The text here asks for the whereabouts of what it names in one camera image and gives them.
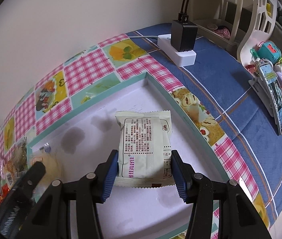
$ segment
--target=phone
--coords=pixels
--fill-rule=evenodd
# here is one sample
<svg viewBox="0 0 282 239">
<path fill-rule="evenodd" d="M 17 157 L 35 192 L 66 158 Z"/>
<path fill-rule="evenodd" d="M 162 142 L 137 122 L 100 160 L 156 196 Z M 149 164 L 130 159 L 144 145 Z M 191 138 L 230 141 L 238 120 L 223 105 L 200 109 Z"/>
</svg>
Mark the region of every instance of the phone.
<svg viewBox="0 0 282 239">
<path fill-rule="evenodd" d="M 274 113 L 275 123 L 278 126 L 279 134 L 282 135 L 282 89 L 270 63 L 263 63 L 258 66 L 258 72 L 262 78 L 263 88 L 267 90 L 270 96 L 271 107 Z"/>
</svg>

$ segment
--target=plastic bag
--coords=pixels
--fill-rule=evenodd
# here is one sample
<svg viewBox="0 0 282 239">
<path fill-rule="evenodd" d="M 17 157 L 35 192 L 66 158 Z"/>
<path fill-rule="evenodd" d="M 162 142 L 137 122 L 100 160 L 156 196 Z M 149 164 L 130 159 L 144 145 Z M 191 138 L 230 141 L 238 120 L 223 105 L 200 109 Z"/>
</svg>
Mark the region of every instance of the plastic bag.
<svg viewBox="0 0 282 239">
<path fill-rule="evenodd" d="M 44 148 L 36 151 L 28 159 L 28 165 L 31 167 L 35 162 L 42 162 L 46 168 L 46 173 L 36 186 L 33 197 L 36 201 L 42 196 L 45 190 L 54 180 L 62 179 L 62 166 L 57 161 L 55 153 L 47 153 Z"/>
<path fill-rule="evenodd" d="M 161 187 L 173 185 L 170 111 L 116 112 L 121 127 L 119 174 L 114 185 Z"/>
<path fill-rule="evenodd" d="M 7 183 L 8 188 L 11 190 L 14 186 L 14 183 L 16 182 L 16 167 L 12 163 L 11 160 L 9 160 L 6 165 L 3 167 L 3 172 L 5 175 L 5 180 Z"/>
<path fill-rule="evenodd" d="M 3 167 L 5 166 L 5 164 L 5 160 L 0 156 L 0 176 L 3 180 L 6 178 L 3 172 Z"/>
</svg>

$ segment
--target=white tray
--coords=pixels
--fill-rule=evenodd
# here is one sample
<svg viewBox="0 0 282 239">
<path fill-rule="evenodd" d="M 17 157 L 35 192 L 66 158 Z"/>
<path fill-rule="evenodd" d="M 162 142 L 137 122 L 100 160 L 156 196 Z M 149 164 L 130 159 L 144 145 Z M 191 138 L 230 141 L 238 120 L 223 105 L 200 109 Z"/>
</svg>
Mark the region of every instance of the white tray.
<svg viewBox="0 0 282 239">
<path fill-rule="evenodd" d="M 105 162 L 112 149 L 118 149 L 120 127 L 114 116 L 116 111 L 170 110 L 172 149 L 178 150 L 182 160 L 191 164 L 196 172 L 212 180 L 224 181 L 225 172 L 220 174 L 217 171 L 216 167 L 219 166 L 215 167 L 213 160 L 218 160 L 216 156 L 215 159 L 208 156 L 213 151 L 194 124 L 188 117 L 186 123 L 187 120 L 170 104 L 175 103 L 172 97 L 172 101 L 168 102 L 166 95 L 170 95 L 167 92 L 162 94 L 153 81 L 148 80 L 149 77 L 107 96 L 57 127 L 35 145 L 30 143 L 29 146 L 36 151 L 48 142 L 63 164 L 63 182 L 75 181 L 93 172 L 99 163 Z M 78 238 L 74 204 L 71 203 L 73 239 Z M 176 186 L 150 189 L 114 186 L 111 196 L 104 204 L 97 204 L 97 209 L 104 238 L 153 239 L 160 236 L 170 238 L 185 230 L 192 204 L 183 203 Z"/>
</svg>

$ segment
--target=black power adapter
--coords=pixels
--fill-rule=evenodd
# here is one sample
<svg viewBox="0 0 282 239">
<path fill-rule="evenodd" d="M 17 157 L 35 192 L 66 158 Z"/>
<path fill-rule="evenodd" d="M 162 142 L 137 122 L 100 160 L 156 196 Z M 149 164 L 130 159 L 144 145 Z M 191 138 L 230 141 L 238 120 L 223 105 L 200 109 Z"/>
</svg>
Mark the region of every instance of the black power adapter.
<svg viewBox="0 0 282 239">
<path fill-rule="evenodd" d="M 190 0 L 183 0 L 178 20 L 172 21 L 171 45 L 179 52 L 191 51 L 194 49 L 197 25 L 188 20 L 188 4 Z"/>
<path fill-rule="evenodd" d="M 197 34 L 197 25 L 174 20 L 171 28 L 171 45 L 179 52 L 193 50 Z"/>
</svg>

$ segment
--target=water stain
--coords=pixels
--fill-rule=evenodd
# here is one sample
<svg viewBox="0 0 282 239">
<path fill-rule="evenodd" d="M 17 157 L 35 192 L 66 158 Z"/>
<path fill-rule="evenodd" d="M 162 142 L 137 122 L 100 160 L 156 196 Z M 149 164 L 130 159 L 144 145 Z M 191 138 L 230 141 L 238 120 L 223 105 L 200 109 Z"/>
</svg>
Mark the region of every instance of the water stain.
<svg viewBox="0 0 282 239">
<path fill-rule="evenodd" d="M 95 126 L 103 133 L 106 133 L 112 128 L 113 121 L 111 119 L 103 119 L 99 116 L 94 116 L 91 120 L 91 125 Z"/>
<path fill-rule="evenodd" d="M 117 225 L 117 229 L 118 230 L 122 230 L 128 223 L 131 223 L 133 221 L 133 218 L 129 218 L 127 220 L 124 220 L 122 222 L 120 222 L 118 225 Z"/>
<path fill-rule="evenodd" d="M 171 186 L 161 187 L 157 189 L 157 200 L 158 202 L 166 208 L 173 208 L 179 205 L 183 200 L 179 197 L 178 191 L 171 190 Z"/>
<path fill-rule="evenodd" d="M 81 128 L 70 128 L 61 139 L 61 148 L 65 153 L 73 155 L 84 138 L 85 132 Z"/>
</svg>

